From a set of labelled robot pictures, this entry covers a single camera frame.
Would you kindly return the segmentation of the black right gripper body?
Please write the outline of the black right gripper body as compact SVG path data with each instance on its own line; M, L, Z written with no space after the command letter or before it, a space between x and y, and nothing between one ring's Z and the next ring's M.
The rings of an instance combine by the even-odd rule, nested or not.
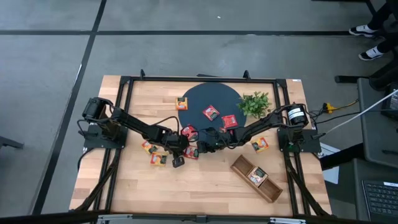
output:
M215 149L234 149L241 146L241 128L217 131L215 139Z

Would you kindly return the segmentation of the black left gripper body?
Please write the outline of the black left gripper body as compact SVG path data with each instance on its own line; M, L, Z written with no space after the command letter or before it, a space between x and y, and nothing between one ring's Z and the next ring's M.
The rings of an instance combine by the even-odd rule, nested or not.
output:
M166 138L166 150L171 153L183 152L189 146L189 140L184 135L171 134Z

